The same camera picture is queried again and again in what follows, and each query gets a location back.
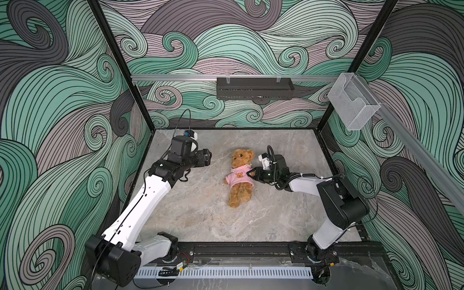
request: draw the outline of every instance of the patterned wallpaper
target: patterned wallpaper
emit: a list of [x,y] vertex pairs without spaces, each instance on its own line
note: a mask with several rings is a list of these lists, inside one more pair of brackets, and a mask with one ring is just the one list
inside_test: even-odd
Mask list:
[[0,283],[82,289],[150,131],[86,0],[0,2]]
[[[133,74],[338,75],[347,71],[383,2],[100,0]],[[213,82],[138,85],[159,128],[175,126],[187,108],[194,127],[315,127],[331,87],[295,83],[293,100],[254,103],[217,100]]]
[[[358,73],[464,188],[464,1],[425,2],[391,14]],[[366,229],[405,289],[463,289],[464,218],[385,121],[348,132],[334,113],[323,135],[372,214],[377,195]]]

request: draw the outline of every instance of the teddy bear's leg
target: teddy bear's leg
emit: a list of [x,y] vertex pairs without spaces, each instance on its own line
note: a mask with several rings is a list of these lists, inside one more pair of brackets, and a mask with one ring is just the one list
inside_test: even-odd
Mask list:
[[238,198],[238,191],[240,190],[240,184],[232,186],[231,197],[229,199],[230,207],[238,207],[240,205],[240,198]]
[[242,182],[240,184],[240,190],[238,191],[238,198],[240,201],[247,202],[251,199],[251,193],[253,191],[253,185],[248,182]]

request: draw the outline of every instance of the wave pattern wallpaper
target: wave pattern wallpaper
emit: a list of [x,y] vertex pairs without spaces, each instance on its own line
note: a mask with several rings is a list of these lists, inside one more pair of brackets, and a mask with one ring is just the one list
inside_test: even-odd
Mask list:
[[2,289],[83,289],[150,131],[86,0],[0,2]]
[[[420,0],[402,1],[418,3]],[[133,74],[305,74],[347,71],[378,0],[100,0]],[[222,101],[213,82],[139,82],[156,127],[185,109],[193,127],[315,127],[331,84],[295,83],[295,99]],[[183,118],[181,126],[188,126]]]
[[[462,188],[463,13],[464,2],[451,0],[394,11],[358,71]],[[405,289],[464,289],[464,218],[385,121],[374,115],[347,131],[334,113],[323,134],[340,172],[359,175],[348,176],[371,216],[379,207],[365,227]]]

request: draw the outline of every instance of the teddy bear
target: teddy bear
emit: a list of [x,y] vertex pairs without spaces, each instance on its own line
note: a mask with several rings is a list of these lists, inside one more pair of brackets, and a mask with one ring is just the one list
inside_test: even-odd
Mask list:
[[237,149],[232,153],[232,173],[226,177],[226,184],[231,185],[230,207],[238,207],[247,202],[255,187],[253,179],[246,173],[251,170],[251,161],[255,158],[252,150]]

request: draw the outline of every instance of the pink hoodie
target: pink hoodie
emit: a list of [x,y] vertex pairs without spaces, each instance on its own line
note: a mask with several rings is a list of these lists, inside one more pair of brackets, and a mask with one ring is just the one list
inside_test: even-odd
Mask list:
[[232,168],[232,173],[226,177],[228,184],[232,186],[241,182],[248,182],[255,186],[253,179],[250,178],[246,173],[251,170],[251,164],[245,164],[237,168]]

